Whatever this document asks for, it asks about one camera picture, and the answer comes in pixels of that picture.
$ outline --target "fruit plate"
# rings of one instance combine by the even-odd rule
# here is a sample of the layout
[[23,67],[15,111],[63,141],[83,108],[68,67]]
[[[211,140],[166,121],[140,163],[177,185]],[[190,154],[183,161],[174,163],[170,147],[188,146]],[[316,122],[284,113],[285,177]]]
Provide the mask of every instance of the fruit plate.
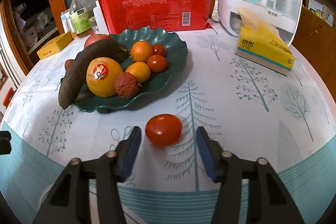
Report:
[[[151,30],[147,27],[142,27],[139,30],[127,29],[120,34],[111,34],[111,36],[129,51],[137,41],[147,41],[151,45],[156,43],[161,44],[167,52],[168,68],[161,73],[152,73],[148,81],[140,87],[139,94],[132,99],[123,99],[117,95],[108,98],[98,97],[90,92],[87,84],[84,84],[76,101],[72,105],[85,112],[98,110],[100,113],[110,113],[114,110],[125,109],[136,101],[145,100],[146,94],[163,89],[172,76],[182,72],[185,67],[188,56],[187,45],[174,32],[169,33],[162,28]],[[127,59],[120,65],[125,71],[132,63],[131,59]]]

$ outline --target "large yellow orange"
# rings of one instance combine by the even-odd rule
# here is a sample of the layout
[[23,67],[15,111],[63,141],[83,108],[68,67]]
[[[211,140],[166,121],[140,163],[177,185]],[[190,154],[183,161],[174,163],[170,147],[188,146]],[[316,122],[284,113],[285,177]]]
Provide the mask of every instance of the large yellow orange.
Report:
[[117,92],[114,88],[115,78],[122,74],[119,63],[107,57],[91,61],[86,72],[86,82],[89,90],[100,97],[111,97]]
[[134,62],[147,63],[148,58],[153,55],[152,46],[147,41],[135,42],[131,48],[131,55]]
[[145,83],[151,75],[151,70],[146,63],[135,62],[130,65],[126,72],[132,74],[139,84]]

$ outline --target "cherry tomato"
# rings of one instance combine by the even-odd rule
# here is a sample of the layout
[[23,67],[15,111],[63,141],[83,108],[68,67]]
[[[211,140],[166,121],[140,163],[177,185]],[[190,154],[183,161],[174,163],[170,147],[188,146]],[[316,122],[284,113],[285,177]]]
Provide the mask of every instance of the cherry tomato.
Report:
[[160,114],[147,122],[145,134],[154,145],[170,146],[180,140],[182,122],[172,114]]
[[151,72],[161,72],[167,68],[168,63],[163,56],[154,54],[148,59],[147,65],[151,69]]
[[152,46],[153,49],[153,53],[154,54],[158,54],[158,55],[162,55],[162,56],[166,56],[166,50],[165,47],[163,47],[161,44],[154,44]]

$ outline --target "round table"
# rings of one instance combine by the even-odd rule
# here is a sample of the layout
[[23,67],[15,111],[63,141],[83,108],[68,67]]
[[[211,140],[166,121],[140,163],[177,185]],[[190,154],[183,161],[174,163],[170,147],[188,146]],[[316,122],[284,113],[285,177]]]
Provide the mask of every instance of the round table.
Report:
[[[64,62],[83,49],[76,39],[38,62],[18,88],[2,130],[12,134],[12,152],[0,156],[0,190],[22,222],[30,224],[43,197],[71,158],[96,159],[142,129],[142,144],[119,193],[128,223],[210,223],[219,185],[204,174],[195,131],[238,157],[267,158],[297,204],[314,224],[336,193],[336,105],[321,78],[293,47],[296,61],[283,76],[234,54],[237,38],[219,23],[214,29],[177,32],[188,45],[187,64],[160,92],[127,110],[85,113],[58,105]],[[184,139],[169,148],[151,145],[144,126],[161,113],[177,115]],[[95,183],[91,213],[97,222]],[[239,223],[245,223],[243,184]]]

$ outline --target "metal screw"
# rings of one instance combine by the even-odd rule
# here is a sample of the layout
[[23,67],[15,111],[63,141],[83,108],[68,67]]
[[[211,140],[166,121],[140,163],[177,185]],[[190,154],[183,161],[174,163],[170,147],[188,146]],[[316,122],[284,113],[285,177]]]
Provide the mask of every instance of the metal screw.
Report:
[[223,151],[222,152],[222,156],[224,157],[224,158],[230,158],[230,157],[232,157],[232,152],[230,152],[230,151]]
[[81,162],[81,160],[79,159],[79,158],[73,158],[71,161],[70,161],[70,163],[72,164],[72,165],[77,165],[77,164],[79,164]]
[[115,152],[115,151],[109,151],[109,152],[106,153],[106,156],[108,158],[116,157],[117,156],[117,152]]
[[261,165],[266,165],[268,163],[268,161],[265,158],[259,158],[258,163],[261,164]]

